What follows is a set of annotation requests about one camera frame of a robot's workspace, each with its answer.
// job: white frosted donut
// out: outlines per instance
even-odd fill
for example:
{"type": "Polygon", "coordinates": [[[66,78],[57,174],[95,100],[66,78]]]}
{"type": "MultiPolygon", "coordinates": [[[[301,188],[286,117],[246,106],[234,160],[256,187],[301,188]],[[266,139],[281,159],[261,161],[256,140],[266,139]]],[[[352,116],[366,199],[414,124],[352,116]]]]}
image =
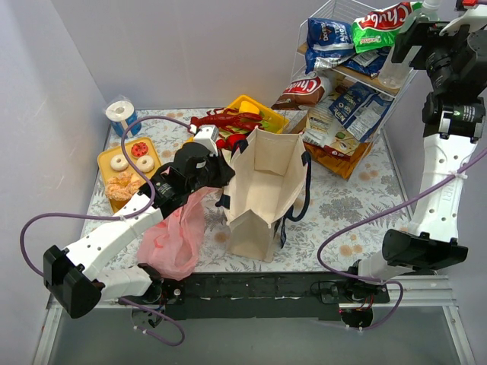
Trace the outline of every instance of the white frosted donut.
{"type": "Polygon", "coordinates": [[[110,167],[115,171],[124,171],[129,167],[127,159],[122,154],[116,154],[110,160],[110,167]]]}
{"type": "Polygon", "coordinates": [[[148,173],[154,169],[154,159],[148,155],[142,156],[135,164],[143,173],[148,173]]]}

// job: blue chip bag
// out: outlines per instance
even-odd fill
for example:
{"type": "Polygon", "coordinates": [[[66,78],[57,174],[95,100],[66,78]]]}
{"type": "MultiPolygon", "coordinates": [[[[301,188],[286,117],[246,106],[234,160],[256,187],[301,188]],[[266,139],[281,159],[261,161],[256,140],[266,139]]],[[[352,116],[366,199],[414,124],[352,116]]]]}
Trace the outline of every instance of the blue chip bag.
{"type": "Polygon", "coordinates": [[[365,51],[346,60],[343,62],[343,65],[346,68],[350,68],[354,71],[360,72],[361,74],[375,78],[384,66],[389,51],[390,47],[365,51]]]}
{"type": "Polygon", "coordinates": [[[329,106],[343,127],[360,142],[366,142],[386,115],[393,98],[357,82],[329,106]]]}
{"type": "Polygon", "coordinates": [[[355,54],[350,24],[311,17],[307,20],[306,73],[336,67],[355,54]]]}

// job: clear water bottle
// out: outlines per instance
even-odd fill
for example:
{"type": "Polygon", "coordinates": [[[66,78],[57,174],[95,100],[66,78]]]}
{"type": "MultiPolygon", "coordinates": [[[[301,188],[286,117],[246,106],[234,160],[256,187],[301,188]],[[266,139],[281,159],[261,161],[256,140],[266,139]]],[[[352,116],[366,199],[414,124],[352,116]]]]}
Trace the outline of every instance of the clear water bottle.
{"type": "MultiPolygon", "coordinates": [[[[439,21],[440,18],[436,11],[440,8],[441,0],[424,0],[422,6],[414,10],[404,21],[399,33],[406,32],[418,17],[426,17],[430,21],[439,21]]],[[[379,72],[379,82],[391,89],[399,89],[406,81],[411,67],[409,63],[414,59],[421,46],[413,46],[409,50],[404,60],[401,63],[393,63],[392,57],[394,47],[390,50],[389,55],[384,63],[383,68],[379,72]]]]}

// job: floral tablecloth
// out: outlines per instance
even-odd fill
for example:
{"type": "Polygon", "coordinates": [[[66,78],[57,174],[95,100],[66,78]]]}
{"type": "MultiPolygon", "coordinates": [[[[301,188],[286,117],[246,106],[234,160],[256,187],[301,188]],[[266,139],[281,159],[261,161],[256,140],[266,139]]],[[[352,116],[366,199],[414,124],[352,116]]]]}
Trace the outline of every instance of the floral tablecloth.
{"type": "MultiPolygon", "coordinates": [[[[171,116],[189,121],[191,116],[204,116],[207,109],[142,110],[138,117],[149,115],[171,116]]],[[[189,133],[178,125],[154,119],[143,122],[136,138],[149,137],[158,150],[162,163],[169,162],[189,133]]],[[[120,145],[120,137],[110,131],[106,148],[120,145]]],[[[111,215],[110,204],[104,194],[103,181],[98,174],[89,214],[111,215]]],[[[347,182],[314,163],[312,166],[310,208],[300,222],[287,223],[287,243],[277,248],[270,263],[235,256],[225,251],[230,235],[224,213],[215,207],[216,194],[203,201],[205,206],[205,241],[200,250],[196,272],[219,271],[320,271],[317,249],[331,234],[379,211],[403,202],[399,180],[390,161],[384,139],[380,138],[371,153],[347,182]]],[[[296,201],[300,211],[304,191],[296,201]]],[[[408,222],[405,211],[381,218],[359,227],[330,243],[323,253],[331,266],[346,270],[357,259],[364,259],[381,248],[382,239],[389,228],[404,229],[408,222]]],[[[86,221],[83,235],[90,233],[103,222],[86,221]]],[[[132,241],[112,259],[108,269],[128,268],[137,264],[136,253],[142,238],[132,241]]]]}

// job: gray wall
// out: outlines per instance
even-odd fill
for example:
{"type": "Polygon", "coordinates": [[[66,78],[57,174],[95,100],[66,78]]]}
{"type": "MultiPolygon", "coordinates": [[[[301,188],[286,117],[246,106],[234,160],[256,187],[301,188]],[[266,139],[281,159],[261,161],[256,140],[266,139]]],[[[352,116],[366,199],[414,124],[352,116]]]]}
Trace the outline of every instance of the gray wall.
{"type": "Polygon", "coordinates": [[[323,0],[53,0],[107,100],[137,108],[271,105],[287,86],[298,29],[323,0]]]}
{"type": "MultiPolygon", "coordinates": [[[[23,261],[19,233],[45,211],[86,212],[107,122],[103,98],[50,1],[0,2],[0,363],[33,359],[48,291],[23,261]]],[[[53,244],[79,238],[82,221],[32,226],[37,267],[53,244]]]]}
{"type": "MultiPolygon", "coordinates": [[[[441,8],[444,19],[453,18],[452,8],[453,4],[444,2],[441,8]]],[[[393,153],[410,197],[418,194],[421,185],[424,163],[421,111],[429,91],[431,84],[428,78],[425,75],[416,77],[387,125],[393,153]]],[[[487,130],[484,133],[476,153],[487,147],[487,130]]],[[[484,314],[484,303],[487,301],[487,239],[484,226],[487,160],[480,161],[467,171],[467,175],[469,178],[464,184],[458,214],[458,230],[459,243],[469,247],[469,256],[463,264],[452,266],[444,272],[449,274],[457,295],[460,316],[476,362],[484,364],[487,363],[487,317],[484,314]]]]}

